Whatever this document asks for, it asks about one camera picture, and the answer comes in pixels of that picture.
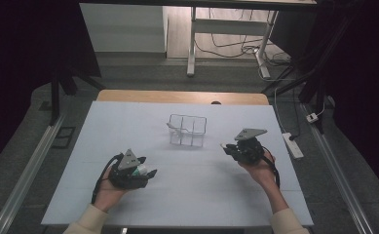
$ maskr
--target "power strip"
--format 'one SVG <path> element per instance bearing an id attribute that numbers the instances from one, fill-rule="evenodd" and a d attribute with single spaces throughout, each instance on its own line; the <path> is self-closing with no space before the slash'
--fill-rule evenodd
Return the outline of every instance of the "power strip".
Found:
<path id="1" fill-rule="evenodd" d="M 294 159 L 301 159 L 304 157 L 304 155 L 301 152 L 301 149 L 299 149 L 298 144 L 296 144 L 295 140 L 290 140 L 289 137 L 291 137 L 290 133 L 283 134 L 286 146 L 288 146 L 289 152 L 292 154 L 292 157 Z"/>

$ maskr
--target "transparent container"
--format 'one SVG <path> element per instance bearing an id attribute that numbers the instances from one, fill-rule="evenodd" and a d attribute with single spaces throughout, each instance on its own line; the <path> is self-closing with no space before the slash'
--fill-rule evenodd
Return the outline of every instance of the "transparent container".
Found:
<path id="1" fill-rule="evenodd" d="M 172 114 L 167 125 L 171 135 L 171 144 L 200 147 L 204 145 L 207 118 Z"/>

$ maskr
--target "white table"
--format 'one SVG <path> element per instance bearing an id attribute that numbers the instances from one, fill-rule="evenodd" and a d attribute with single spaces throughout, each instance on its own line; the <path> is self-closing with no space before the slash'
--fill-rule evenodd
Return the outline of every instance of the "white table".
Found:
<path id="1" fill-rule="evenodd" d="M 208 118 L 203 147 L 170 144 L 171 114 Z M 272 106 L 95 101 L 42 224 L 77 220 L 105 164 L 131 148 L 158 169 L 146 188 L 128 193 L 106 224 L 122 227 L 250 228 L 272 215 L 262 188 L 220 148 L 242 128 L 277 157 L 281 191 L 303 225 L 313 225 Z"/>

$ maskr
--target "sleeve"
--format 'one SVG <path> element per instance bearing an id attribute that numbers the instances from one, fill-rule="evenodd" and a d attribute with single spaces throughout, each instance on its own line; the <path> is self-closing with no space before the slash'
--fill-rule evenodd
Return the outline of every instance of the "sleeve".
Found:
<path id="1" fill-rule="evenodd" d="M 290 208 L 275 213 L 271 217 L 271 226 L 275 234 L 309 234 Z"/>
<path id="2" fill-rule="evenodd" d="M 108 214 L 89 204 L 80 219 L 70 223 L 64 234 L 98 234 Z"/>

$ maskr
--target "human hand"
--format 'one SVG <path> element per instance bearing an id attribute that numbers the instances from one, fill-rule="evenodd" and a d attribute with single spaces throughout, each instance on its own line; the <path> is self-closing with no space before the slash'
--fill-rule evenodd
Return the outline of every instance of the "human hand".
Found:
<path id="1" fill-rule="evenodd" d="M 106 213 L 120 201 L 123 195 L 130 191 L 113 186 L 110 180 L 108 180 L 110 170 L 111 167 L 104 173 L 103 181 L 100 184 L 94 203 L 96 208 Z"/>
<path id="2" fill-rule="evenodd" d="M 275 157 L 266 150 L 264 156 L 267 157 L 272 163 L 275 162 Z M 276 184 L 274 180 L 274 172 L 264 160 L 259 160 L 259 162 L 254 165 L 243 163 L 238 164 L 243 167 L 250 174 L 253 180 L 259 183 L 262 187 L 265 188 L 268 185 Z"/>

